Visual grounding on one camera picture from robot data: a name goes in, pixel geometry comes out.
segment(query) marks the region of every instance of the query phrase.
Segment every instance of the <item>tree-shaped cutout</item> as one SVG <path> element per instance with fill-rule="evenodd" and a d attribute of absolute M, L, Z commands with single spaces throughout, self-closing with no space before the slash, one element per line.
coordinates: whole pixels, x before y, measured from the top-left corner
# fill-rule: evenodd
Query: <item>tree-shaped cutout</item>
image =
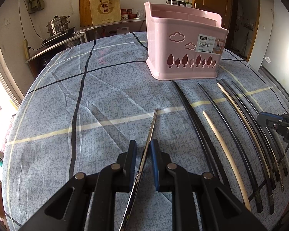
<path fill-rule="evenodd" d="M 194 65 L 194 59 L 190 59 L 190 61 L 189 61 L 189 63 L 188 63 L 189 65 L 190 65 L 190 68 L 192 68 L 193 67 L 193 65 Z"/>
<path fill-rule="evenodd" d="M 178 68 L 178 66 L 180 65 L 180 59 L 178 58 L 175 62 L 174 62 L 174 64 L 176 65 L 176 68 Z"/>
<path fill-rule="evenodd" d="M 204 65 L 206 65 L 206 60 L 205 59 L 202 60 L 201 65 L 202 65 L 202 68 L 204 67 Z"/>
<path fill-rule="evenodd" d="M 169 56 L 168 56 L 168 59 L 167 59 L 167 65 L 169 65 L 169 69 L 171 68 L 171 66 L 173 65 L 173 60 L 174 60 L 174 58 L 173 58 L 173 55 L 172 54 L 170 54 Z"/>
<path fill-rule="evenodd" d="M 185 56 L 182 59 L 182 65 L 184 68 L 185 68 L 185 65 L 187 64 L 187 62 L 188 62 L 188 56 L 187 56 L 187 54 L 185 54 Z"/>
<path fill-rule="evenodd" d="M 209 68 L 209 66 L 211 65 L 211 62 L 212 62 L 212 56 L 210 56 L 207 60 L 207 66 Z"/>
<path fill-rule="evenodd" d="M 201 62 L 201 55 L 198 55 L 195 61 L 196 68 L 198 68 L 198 65 L 200 64 L 200 62 Z"/>
<path fill-rule="evenodd" d="M 216 61 L 214 60 L 213 62 L 212 62 L 212 68 L 214 68 L 216 66 Z"/>

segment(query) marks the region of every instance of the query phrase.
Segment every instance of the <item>doorway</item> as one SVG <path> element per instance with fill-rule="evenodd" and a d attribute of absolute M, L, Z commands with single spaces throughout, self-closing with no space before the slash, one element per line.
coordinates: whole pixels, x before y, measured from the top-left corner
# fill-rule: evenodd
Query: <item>doorway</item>
<path fill-rule="evenodd" d="M 260 0 L 233 0 L 226 48 L 248 62 L 254 47 Z"/>

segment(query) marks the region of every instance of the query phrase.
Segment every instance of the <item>cloud-shaped cutout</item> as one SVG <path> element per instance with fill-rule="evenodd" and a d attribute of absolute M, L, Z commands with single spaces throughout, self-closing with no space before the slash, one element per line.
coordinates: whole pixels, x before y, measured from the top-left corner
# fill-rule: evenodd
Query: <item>cloud-shaped cutout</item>
<path fill-rule="evenodd" d="M 173 34 L 171 34 L 170 36 L 170 41 L 174 41 L 174 42 L 181 42 L 184 41 L 185 36 L 179 32 L 175 32 Z"/>
<path fill-rule="evenodd" d="M 189 42 L 188 44 L 185 45 L 185 48 L 188 50 L 193 50 L 196 48 L 196 45 L 193 44 L 192 42 Z"/>

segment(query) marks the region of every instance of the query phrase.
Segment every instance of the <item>silver chopstick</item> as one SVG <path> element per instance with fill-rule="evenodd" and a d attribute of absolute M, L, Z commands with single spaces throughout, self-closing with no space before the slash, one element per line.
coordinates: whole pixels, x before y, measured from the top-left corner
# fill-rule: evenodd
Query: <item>silver chopstick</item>
<path fill-rule="evenodd" d="M 145 143 L 144 150 L 142 152 L 139 169 L 136 173 L 136 178 L 135 178 L 135 181 L 134 181 L 134 184 L 132 187 L 131 194 L 129 196 L 129 201 L 128 201 L 127 206 L 126 206 L 119 231 L 124 231 L 126 229 L 127 222 L 129 221 L 129 217 L 130 217 L 130 214 L 131 214 L 131 211 L 132 211 L 135 199 L 136 199 L 136 195 L 138 192 L 140 180 L 142 178 L 143 169 L 145 167 L 145 162 L 146 162 L 147 155 L 148 155 L 149 144 L 150 144 L 150 141 L 152 139 L 152 134 L 153 134 L 153 129 L 154 129 L 155 121 L 156 121 L 156 116 L 157 116 L 157 108 L 154 111 L 152 123 L 151 123 L 150 130 L 149 130 L 148 137 L 147 137 L 147 141 Z"/>

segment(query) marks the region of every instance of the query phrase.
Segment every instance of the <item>kettle handle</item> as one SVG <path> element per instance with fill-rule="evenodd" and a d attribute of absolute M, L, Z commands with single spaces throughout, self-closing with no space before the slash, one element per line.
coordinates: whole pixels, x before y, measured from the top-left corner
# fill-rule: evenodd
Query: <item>kettle handle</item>
<path fill-rule="evenodd" d="M 179 2 L 179 6 L 180 6 L 181 4 L 186 7 L 186 3 L 185 3 L 185 2 L 181 2 L 181 1 L 180 1 L 180 2 Z"/>

